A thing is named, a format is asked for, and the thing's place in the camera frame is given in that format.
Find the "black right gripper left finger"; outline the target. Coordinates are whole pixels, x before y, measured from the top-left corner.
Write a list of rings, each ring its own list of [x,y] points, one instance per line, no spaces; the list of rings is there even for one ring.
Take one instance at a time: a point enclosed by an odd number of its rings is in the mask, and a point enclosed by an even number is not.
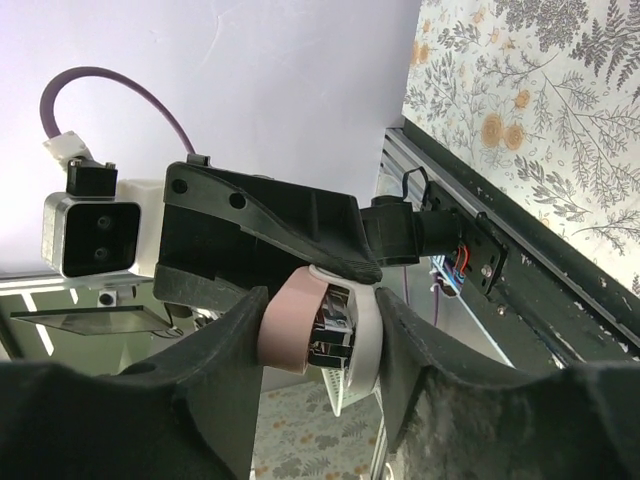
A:
[[[113,376],[3,363],[2,477],[248,478],[267,303],[267,290],[254,288],[220,319]]]

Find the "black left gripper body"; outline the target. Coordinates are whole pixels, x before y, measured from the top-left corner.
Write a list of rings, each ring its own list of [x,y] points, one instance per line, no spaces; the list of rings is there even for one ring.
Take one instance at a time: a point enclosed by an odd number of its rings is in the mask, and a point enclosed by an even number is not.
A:
[[[295,270],[310,265],[295,250],[300,244],[299,231],[251,200],[242,209],[225,200],[208,212],[166,201],[157,264],[244,272],[278,290]]]

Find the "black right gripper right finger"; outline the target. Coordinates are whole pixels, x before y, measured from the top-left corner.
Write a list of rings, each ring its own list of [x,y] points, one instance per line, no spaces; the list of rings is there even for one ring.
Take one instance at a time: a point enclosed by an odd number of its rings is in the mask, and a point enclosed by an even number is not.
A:
[[[397,479],[635,479],[639,366],[582,363],[533,376],[376,301],[389,463]]]

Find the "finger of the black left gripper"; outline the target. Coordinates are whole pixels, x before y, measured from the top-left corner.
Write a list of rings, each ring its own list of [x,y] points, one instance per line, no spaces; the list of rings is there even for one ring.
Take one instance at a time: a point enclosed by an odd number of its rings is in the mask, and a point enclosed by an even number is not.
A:
[[[228,270],[193,272],[163,263],[155,267],[153,294],[163,303],[229,310],[254,289],[260,291],[264,304],[270,300],[267,283],[256,275]]]
[[[165,180],[167,267],[238,286],[280,286],[305,265],[382,278],[351,195],[187,162]]]

